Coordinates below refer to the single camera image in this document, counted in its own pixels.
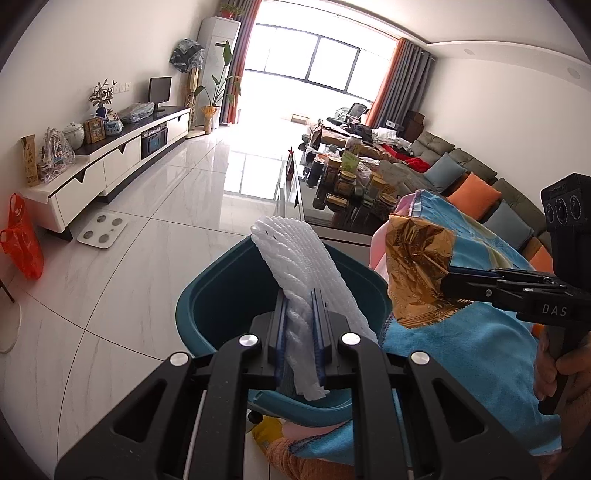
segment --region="silver screw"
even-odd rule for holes
[[[242,335],[238,342],[240,342],[240,345],[242,346],[252,346],[258,343],[258,337],[251,333],[247,333],[246,335]]]
[[[189,356],[182,352],[177,352],[170,357],[170,363],[172,363],[175,367],[180,367],[181,365],[186,364],[188,361]]]
[[[357,345],[361,341],[359,335],[352,332],[345,333],[340,339],[345,345]]]
[[[429,363],[429,355],[425,352],[414,352],[410,359],[417,365],[427,365]]]

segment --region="picture frame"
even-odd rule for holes
[[[106,138],[105,124],[99,117],[90,118],[84,122],[84,132],[88,143],[95,143]]]
[[[111,121],[111,120],[119,120],[119,121],[121,121],[121,120],[119,119],[119,115],[117,114],[117,112],[114,112],[114,111],[113,111],[112,109],[110,109],[110,108],[107,110],[107,118],[106,118],[106,120],[107,120],[107,121]]]

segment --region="blue towel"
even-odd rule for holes
[[[513,248],[441,197],[417,192],[412,215],[456,234],[452,265],[531,269]],[[533,455],[560,449],[560,417],[538,412],[532,386],[537,341],[515,313],[474,302],[446,320],[407,329],[395,320],[382,334],[382,348],[408,356],[428,352]],[[291,453],[353,464],[352,422],[323,436],[295,442]]]

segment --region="orange curtain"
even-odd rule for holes
[[[406,38],[401,38],[400,40],[398,40],[398,44],[396,45],[396,50],[394,50],[394,53],[392,55],[392,59],[390,60],[390,67],[388,68],[388,73],[386,73],[386,76],[384,77],[384,79],[382,81],[382,85],[380,85],[378,94],[374,100],[374,103],[373,103],[371,109],[369,110],[367,119],[365,121],[365,125],[367,125],[369,127],[372,127],[372,128],[377,127],[377,125],[375,125],[376,120],[378,118],[380,111],[384,107],[385,97],[388,93],[388,89],[390,87],[390,84],[392,83],[392,80],[394,79],[394,73],[396,72],[396,68],[398,68],[398,65],[400,64],[400,58],[402,57],[402,50],[403,50],[404,44],[406,42],[408,42],[408,40]]]
[[[252,29],[256,24],[256,14],[261,6],[262,0],[236,0],[233,4],[241,7],[244,13],[238,18],[240,20],[240,30],[234,45],[234,55],[228,75],[238,75],[242,77],[244,74],[244,65],[246,63],[246,53],[248,52],[248,45],[251,41]],[[226,93],[233,93],[236,95],[236,87],[233,83],[226,87]],[[236,103],[239,102],[239,97],[236,96]],[[222,111],[220,113],[220,122],[229,124],[236,123],[236,105],[231,105],[226,96],[222,101]]]

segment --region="ceiling light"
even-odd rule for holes
[[[567,72],[570,73],[570,76],[576,80],[579,80],[581,78],[581,74],[579,72],[577,72],[574,68],[569,67],[566,69]]]

